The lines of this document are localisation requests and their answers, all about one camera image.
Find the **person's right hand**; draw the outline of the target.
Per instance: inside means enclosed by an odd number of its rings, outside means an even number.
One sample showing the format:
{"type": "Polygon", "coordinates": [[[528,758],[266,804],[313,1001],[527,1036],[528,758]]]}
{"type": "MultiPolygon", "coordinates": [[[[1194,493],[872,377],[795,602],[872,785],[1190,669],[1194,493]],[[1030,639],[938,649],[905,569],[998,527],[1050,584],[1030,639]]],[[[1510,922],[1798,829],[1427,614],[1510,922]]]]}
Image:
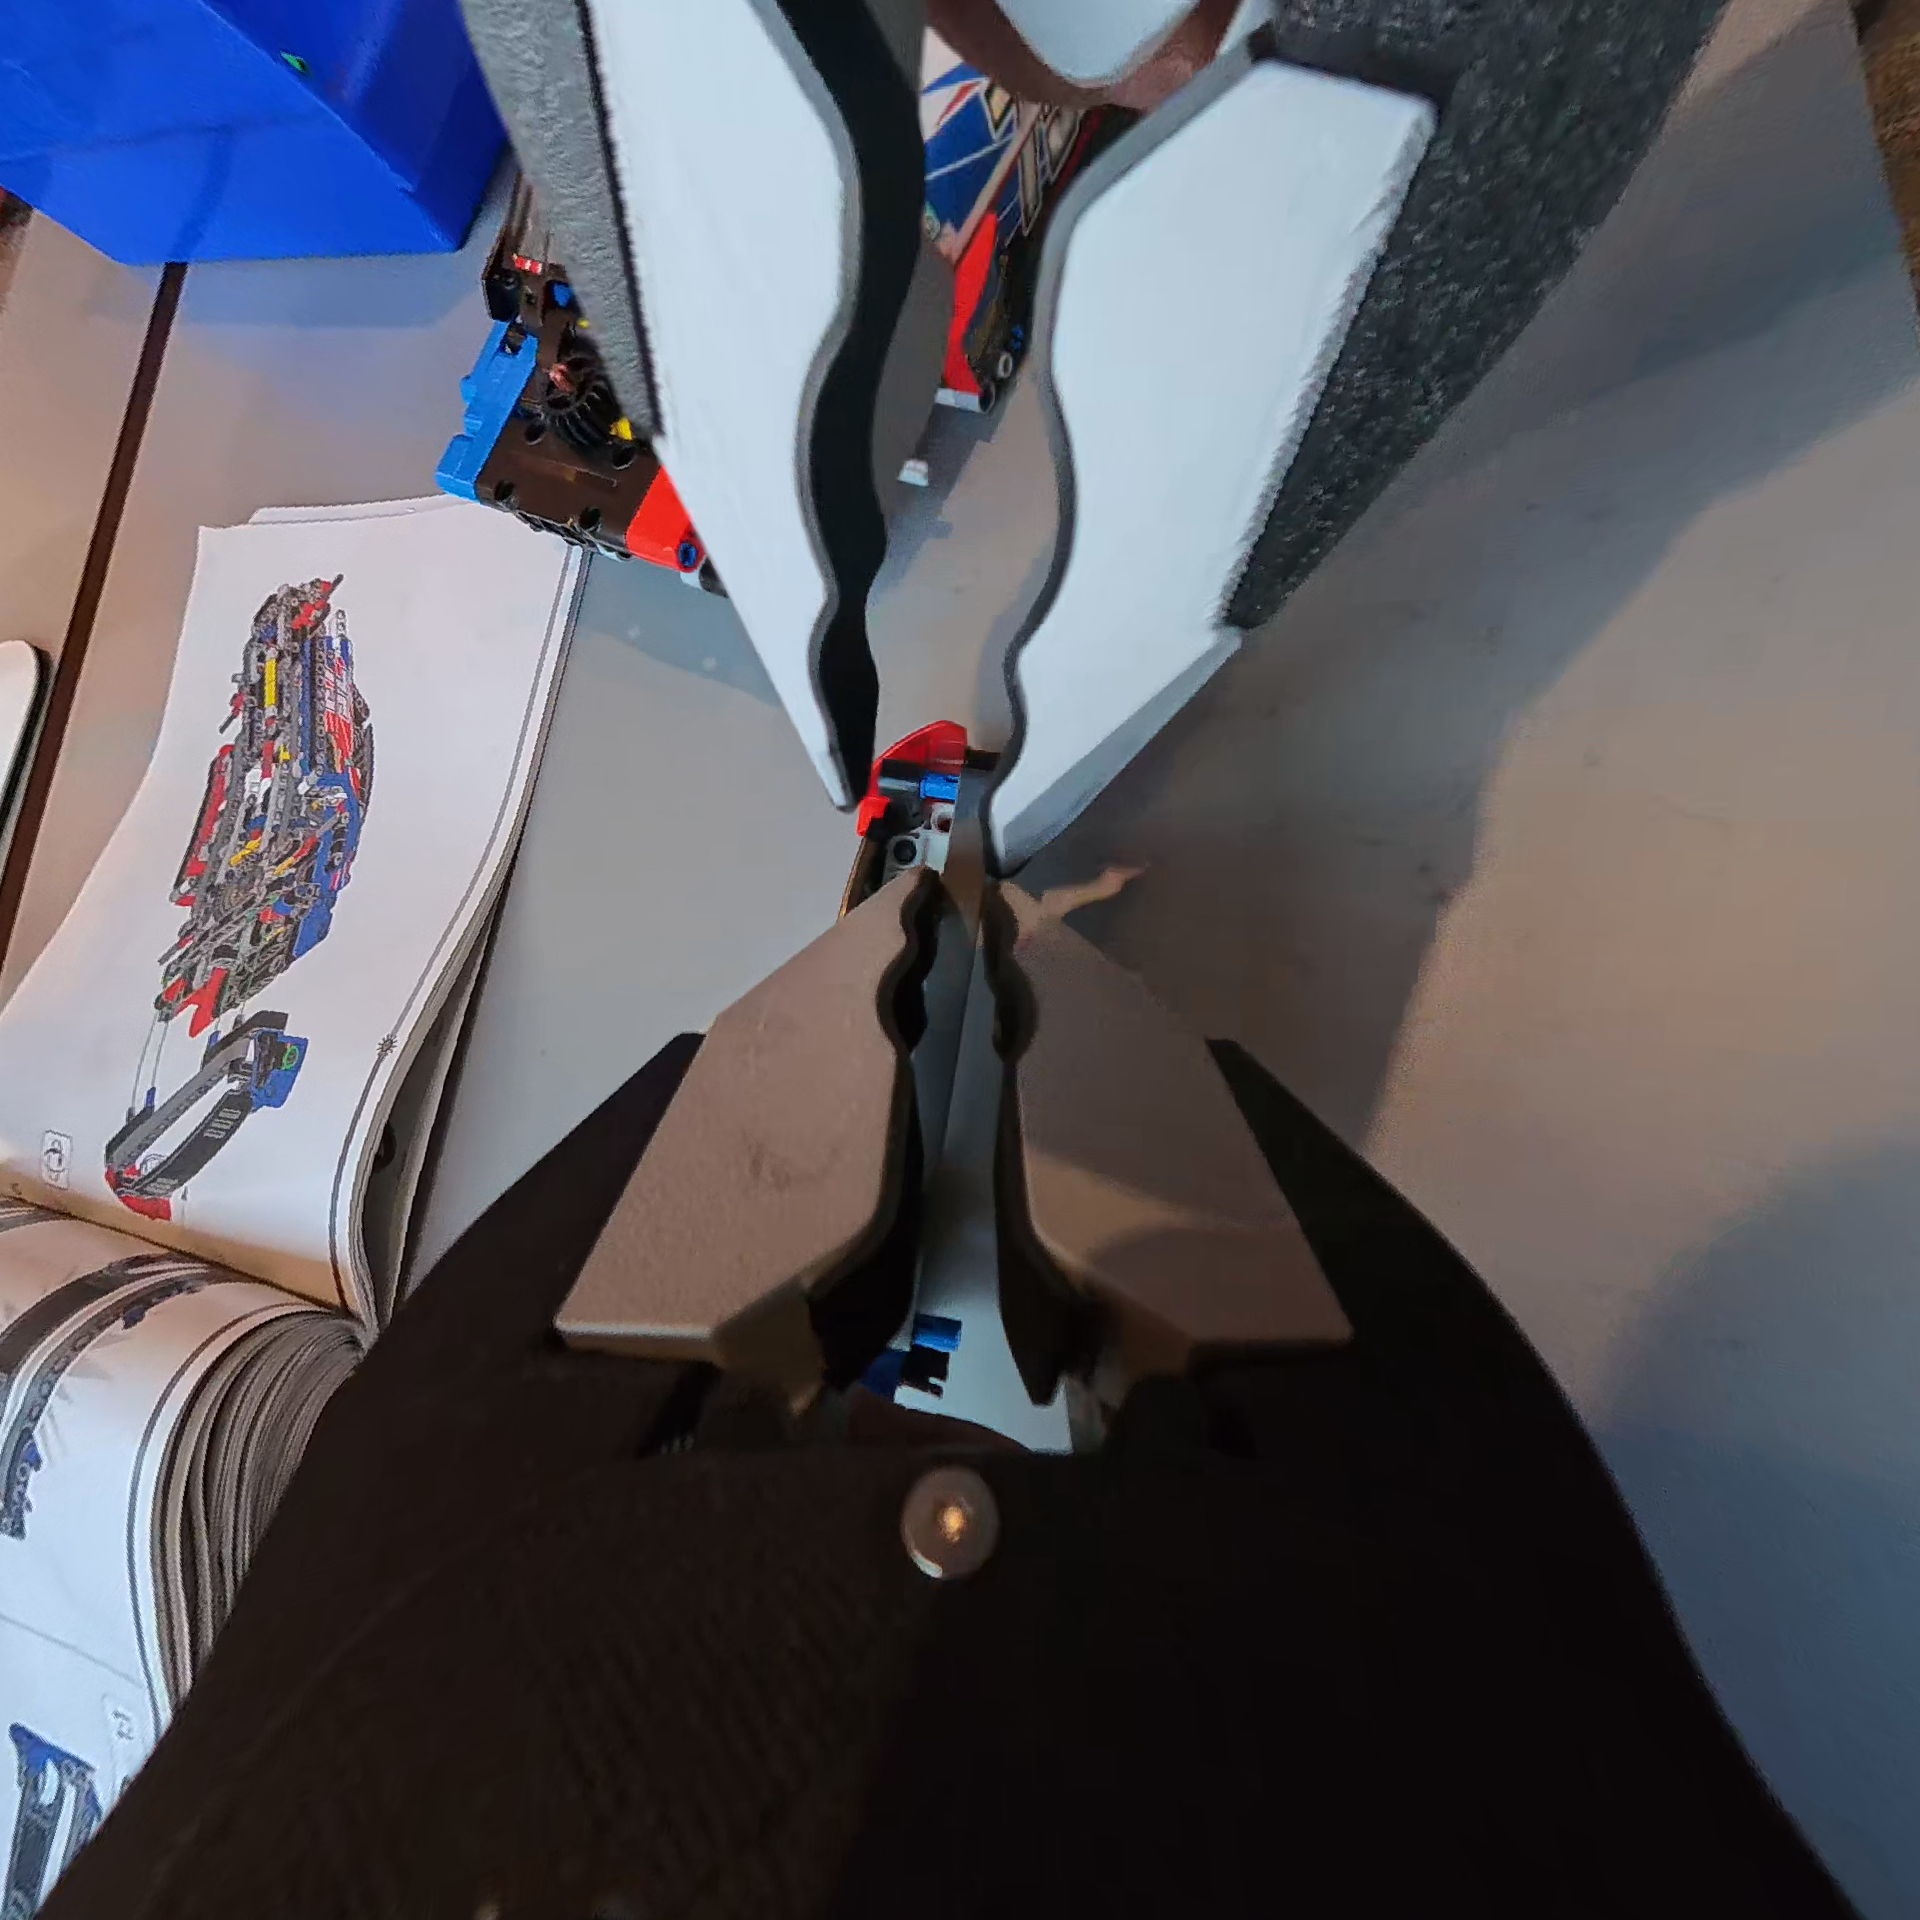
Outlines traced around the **person's right hand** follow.
{"type": "Polygon", "coordinates": [[[924,3],[974,68],[1035,104],[1157,112],[1273,3],[924,3]]]}

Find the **long dark toy beam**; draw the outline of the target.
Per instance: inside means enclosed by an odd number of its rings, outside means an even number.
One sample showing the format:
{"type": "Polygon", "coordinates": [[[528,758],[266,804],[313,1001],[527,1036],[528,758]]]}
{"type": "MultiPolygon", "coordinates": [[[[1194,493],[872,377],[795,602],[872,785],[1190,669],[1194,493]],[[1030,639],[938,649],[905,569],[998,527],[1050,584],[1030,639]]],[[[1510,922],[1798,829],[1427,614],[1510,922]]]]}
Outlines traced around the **long dark toy beam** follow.
{"type": "Polygon", "coordinates": [[[995,1287],[998,1056],[980,945],[985,882],[985,833],[977,823],[960,823],[939,867],[934,959],[924,977],[928,1032],[913,1067],[924,1127],[916,1309],[960,1323],[965,1332],[991,1312],[995,1287]]]}

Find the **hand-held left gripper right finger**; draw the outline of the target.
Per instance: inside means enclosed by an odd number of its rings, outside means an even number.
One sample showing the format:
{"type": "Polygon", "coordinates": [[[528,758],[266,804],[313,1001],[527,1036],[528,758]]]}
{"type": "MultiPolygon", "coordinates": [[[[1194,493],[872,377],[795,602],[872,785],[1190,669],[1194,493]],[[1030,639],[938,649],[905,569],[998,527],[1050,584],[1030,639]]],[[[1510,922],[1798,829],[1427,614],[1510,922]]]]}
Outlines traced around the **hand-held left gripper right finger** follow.
{"type": "Polygon", "coordinates": [[[998,1320],[1027,1401],[1356,1337],[1207,1042],[1037,896],[983,908],[998,1320]]]}

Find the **blue box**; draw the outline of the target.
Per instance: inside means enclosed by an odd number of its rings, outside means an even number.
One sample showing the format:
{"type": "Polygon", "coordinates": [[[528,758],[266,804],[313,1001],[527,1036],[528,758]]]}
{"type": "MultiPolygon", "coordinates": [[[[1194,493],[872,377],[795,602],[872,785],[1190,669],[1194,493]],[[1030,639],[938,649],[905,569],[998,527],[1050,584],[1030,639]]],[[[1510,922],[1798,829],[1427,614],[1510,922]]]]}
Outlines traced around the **blue box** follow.
{"type": "Polygon", "coordinates": [[[4,3],[4,190],[119,264],[458,252],[501,146],[458,3],[4,3]]]}

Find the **white adjoining table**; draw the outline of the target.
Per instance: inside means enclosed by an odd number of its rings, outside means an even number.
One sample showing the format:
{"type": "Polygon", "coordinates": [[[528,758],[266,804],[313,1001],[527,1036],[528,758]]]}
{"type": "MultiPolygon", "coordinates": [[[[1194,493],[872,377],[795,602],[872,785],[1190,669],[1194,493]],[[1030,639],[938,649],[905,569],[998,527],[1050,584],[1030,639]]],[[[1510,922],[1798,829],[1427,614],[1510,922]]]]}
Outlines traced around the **white adjoining table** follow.
{"type": "Polygon", "coordinates": [[[79,705],[109,563],[181,294],[181,264],[127,266],[16,200],[4,211],[4,639],[35,656],[4,777],[4,957],[79,705]]]}

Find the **open building instruction booklet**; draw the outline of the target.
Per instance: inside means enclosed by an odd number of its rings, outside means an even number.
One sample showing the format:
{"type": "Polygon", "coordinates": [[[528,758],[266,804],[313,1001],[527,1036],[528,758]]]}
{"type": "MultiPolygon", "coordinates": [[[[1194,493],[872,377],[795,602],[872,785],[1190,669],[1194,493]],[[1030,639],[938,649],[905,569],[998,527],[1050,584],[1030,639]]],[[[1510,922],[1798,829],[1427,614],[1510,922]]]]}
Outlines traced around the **open building instruction booklet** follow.
{"type": "Polygon", "coordinates": [[[4,1917],[149,1755],[409,1290],[581,581],[458,499],[199,534],[149,766],[4,1001],[4,1917]]]}

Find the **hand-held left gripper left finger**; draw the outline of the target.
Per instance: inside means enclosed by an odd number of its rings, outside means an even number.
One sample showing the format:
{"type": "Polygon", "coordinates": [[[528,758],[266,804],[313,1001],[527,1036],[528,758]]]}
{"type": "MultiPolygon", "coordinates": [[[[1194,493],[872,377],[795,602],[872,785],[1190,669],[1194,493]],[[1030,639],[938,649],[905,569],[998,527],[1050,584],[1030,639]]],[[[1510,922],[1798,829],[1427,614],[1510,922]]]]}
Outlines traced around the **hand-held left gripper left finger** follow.
{"type": "Polygon", "coordinates": [[[557,1309],[570,1348],[852,1385],[909,1316],[913,1044],[947,893],[898,876],[707,1029],[557,1309]]]}

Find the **grey desk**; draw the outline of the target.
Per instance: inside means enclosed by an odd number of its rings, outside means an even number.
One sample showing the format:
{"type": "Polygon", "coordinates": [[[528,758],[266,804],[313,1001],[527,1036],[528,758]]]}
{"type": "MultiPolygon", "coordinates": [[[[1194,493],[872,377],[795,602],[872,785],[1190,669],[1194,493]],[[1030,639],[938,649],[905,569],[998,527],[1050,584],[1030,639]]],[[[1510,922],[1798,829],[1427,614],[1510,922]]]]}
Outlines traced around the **grey desk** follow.
{"type": "MultiPolygon", "coordinates": [[[[1916,323],[1864,87],[1850,3],[1730,3],[1500,367],[1021,882],[1140,867],[1073,922],[1494,1287],[1785,1807],[1916,1917],[1916,323]]],[[[435,490],[499,200],[187,272],[4,992],[199,524],[435,490]]],[[[421,1253],[847,855],[730,610],[598,571],[421,1253]]]]}

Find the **white rounded tray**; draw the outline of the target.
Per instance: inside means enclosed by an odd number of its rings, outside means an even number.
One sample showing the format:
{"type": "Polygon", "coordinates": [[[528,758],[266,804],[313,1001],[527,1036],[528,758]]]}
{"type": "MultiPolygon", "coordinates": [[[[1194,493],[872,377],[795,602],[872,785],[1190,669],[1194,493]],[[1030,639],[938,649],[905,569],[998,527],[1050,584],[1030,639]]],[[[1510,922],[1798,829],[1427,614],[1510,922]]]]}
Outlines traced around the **white rounded tray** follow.
{"type": "Polygon", "coordinates": [[[53,662],[29,639],[4,639],[4,853],[26,796],[53,662]]]}

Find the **red blue toy brick car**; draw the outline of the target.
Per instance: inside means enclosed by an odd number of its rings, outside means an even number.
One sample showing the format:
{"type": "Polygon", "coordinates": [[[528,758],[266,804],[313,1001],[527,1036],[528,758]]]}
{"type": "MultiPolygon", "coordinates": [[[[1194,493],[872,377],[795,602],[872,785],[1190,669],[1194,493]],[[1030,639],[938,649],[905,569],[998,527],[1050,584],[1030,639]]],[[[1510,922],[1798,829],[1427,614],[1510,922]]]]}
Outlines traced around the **red blue toy brick car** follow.
{"type": "MultiPolygon", "coordinates": [[[[651,436],[656,383],[604,127],[585,3],[459,3],[517,150],[483,266],[492,328],[462,376],[462,427],[436,464],[449,497],[612,560],[720,592],[651,436]]],[[[887,484],[931,481],[938,407],[989,413],[1030,331],[1050,204],[1125,125],[1119,104],[1037,104],[938,26],[922,35],[922,257],[876,410],[887,484]]]]}

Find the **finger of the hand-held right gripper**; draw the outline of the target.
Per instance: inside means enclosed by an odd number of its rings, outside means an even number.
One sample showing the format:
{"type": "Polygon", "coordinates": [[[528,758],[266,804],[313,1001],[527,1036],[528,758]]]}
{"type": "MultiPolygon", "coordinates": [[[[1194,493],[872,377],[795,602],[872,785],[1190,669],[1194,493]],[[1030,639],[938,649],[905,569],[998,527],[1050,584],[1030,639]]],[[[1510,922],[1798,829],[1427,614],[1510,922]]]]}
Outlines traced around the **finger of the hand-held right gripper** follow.
{"type": "Polygon", "coordinates": [[[867,783],[882,372],[922,257],[924,3],[586,3],[663,466],[821,779],[867,783]]]}
{"type": "Polygon", "coordinates": [[[1213,59],[1069,193],[1035,335],[1057,534],[1003,662],[995,876],[1237,653],[1229,600],[1433,127],[1409,84],[1213,59]]]}

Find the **black panel toy brick assembly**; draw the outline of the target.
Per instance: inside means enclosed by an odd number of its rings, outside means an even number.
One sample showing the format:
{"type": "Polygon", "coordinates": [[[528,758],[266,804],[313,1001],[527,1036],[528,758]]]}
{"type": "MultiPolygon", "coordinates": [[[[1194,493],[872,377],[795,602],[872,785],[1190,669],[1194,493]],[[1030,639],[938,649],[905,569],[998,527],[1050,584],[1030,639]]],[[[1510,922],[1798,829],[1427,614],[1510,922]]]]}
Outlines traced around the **black panel toy brick assembly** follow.
{"type": "MultiPolygon", "coordinates": [[[[855,805],[855,855],[836,905],[848,916],[898,876],[939,876],[951,834],[960,823],[980,826],[980,804],[998,753],[974,747],[958,722],[934,722],[885,747],[867,769],[867,790],[855,805]]],[[[916,1223],[924,1238],[924,1127],[916,1223]]],[[[913,1253],[912,1309],[882,1355],[861,1374],[861,1387],[882,1401],[909,1401],[913,1410],[939,1410],[947,1372],[964,1346],[964,1326],[916,1309],[922,1244],[913,1253]]]]}

